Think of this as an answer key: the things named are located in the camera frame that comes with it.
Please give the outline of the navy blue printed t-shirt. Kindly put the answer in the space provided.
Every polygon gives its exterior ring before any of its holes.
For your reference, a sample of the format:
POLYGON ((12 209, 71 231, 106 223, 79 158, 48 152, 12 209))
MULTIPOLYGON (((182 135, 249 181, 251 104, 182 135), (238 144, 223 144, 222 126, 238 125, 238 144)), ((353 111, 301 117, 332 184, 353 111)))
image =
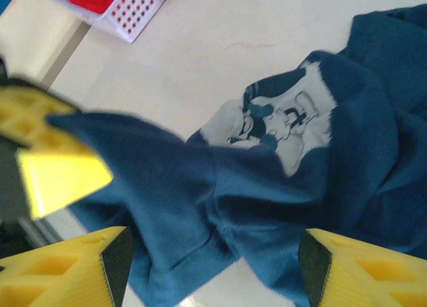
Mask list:
POLYGON ((113 172, 71 210, 90 231, 131 229, 146 307, 174 307, 240 258, 309 307, 308 228, 427 259, 427 4, 355 16, 341 52, 249 85, 187 140, 130 115, 48 122, 113 172))

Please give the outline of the lavender plastic basket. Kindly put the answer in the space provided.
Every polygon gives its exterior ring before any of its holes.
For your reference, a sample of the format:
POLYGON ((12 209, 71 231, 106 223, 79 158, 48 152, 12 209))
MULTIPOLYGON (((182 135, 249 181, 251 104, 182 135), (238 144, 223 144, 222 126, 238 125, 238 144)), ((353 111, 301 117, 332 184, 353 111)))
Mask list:
POLYGON ((90 26, 133 43, 166 0, 113 0, 104 13, 55 0, 90 26))

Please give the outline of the aluminium side rail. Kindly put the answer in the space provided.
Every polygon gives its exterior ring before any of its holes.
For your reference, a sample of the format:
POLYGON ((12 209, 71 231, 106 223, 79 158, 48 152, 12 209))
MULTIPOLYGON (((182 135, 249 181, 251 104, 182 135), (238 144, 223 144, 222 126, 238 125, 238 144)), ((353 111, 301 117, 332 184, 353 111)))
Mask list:
POLYGON ((49 58, 50 64, 41 79, 42 86, 51 87, 90 28, 91 26, 84 22, 76 21, 73 23, 57 47, 57 51, 49 58))

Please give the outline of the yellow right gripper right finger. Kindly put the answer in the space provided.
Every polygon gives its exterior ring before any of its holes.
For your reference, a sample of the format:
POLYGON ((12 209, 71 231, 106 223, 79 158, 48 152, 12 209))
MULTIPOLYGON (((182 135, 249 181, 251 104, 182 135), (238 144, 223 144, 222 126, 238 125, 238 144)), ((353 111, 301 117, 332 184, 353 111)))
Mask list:
POLYGON ((298 260, 310 307, 427 307, 427 260, 319 229, 298 260))

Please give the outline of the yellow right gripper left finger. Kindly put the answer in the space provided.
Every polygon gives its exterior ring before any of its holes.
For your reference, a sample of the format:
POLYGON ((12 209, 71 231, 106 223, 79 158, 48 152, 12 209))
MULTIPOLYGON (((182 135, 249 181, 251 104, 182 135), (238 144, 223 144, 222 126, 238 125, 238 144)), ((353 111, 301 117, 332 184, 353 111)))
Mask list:
POLYGON ((122 307, 133 260, 115 226, 0 259, 0 307, 122 307))

